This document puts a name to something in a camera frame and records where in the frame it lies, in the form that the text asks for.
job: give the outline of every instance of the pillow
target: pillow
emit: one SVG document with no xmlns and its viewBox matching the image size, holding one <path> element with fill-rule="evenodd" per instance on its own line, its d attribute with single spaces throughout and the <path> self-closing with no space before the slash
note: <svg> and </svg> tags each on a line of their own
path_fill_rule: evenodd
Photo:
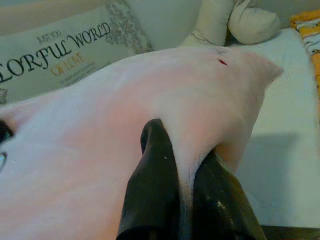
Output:
<svg viewBox="0 0 320 240">
<path fill-rule="evenodd" d="M 255 3 L 252 0 L 239 0 L 230 16 L 230 32 L 242 44 L 262 43 L 273 38 L 280 30 L 278 15 L 255 7 Z"/>
<path fill-rule="evenodd" d="M 0 8 L 0 89 L 12 103 L 63 88 L 152 47 L 125 0 Z"/>
<path fill-rule="evenodd" d="M 233 0 L 203 0 L 193 34 L 203 42 L 223 46 Z"/>
<path fill-rule="evenodd" d="M 1 144 L 1 240 L 116 239 L 141 132 L 155 118 L 172 143 L 188 208 L 195 173 L 213 148 L 237 169 L 265 89 L 281 72 L 237 49 L 179 47 L 3 106 L 0 119 L 15 136 Z M 186 234 L 188 219 L 181 218 Z"/>
</svg>

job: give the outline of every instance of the decorative pillow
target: decorative pillow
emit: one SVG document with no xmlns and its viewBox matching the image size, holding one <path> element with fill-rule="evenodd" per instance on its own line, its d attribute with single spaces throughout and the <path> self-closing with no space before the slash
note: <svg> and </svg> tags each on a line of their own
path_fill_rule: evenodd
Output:
<svg viewBox="0 0 320 240">
<path fill-rule="evenodd" d="M 272 13 L 255 7 L 253 0 L 238 0 L 232 10 L 228 27 L 242 44 L 267 41 L 280 30 L 280 19 Z"/>
<path fill-rule="evenodd" d="M 193 36 L 202 42 L 223 46 L 234 0 L 203 0 Z"/>
<path fill-rule="evenodd" d="M 0 104 L 69 86 L 152 47 L 125 0 L 53 0 L 0 9 Z"/>
<path fill-rule="evenodd" d="M 1 145 L 1 240 L 116 239 L 141 132 L 156 118 L 172 143 L 181 206 L 190 213 L 202 160 L 216 148 L 237 169 L 265 89 L 281 72 L 237 49 L 179 47 L 123 59 L 0 108 L 15 133 Z M 189 216 L 181 217 L 183 235 Z"/>
</svg>

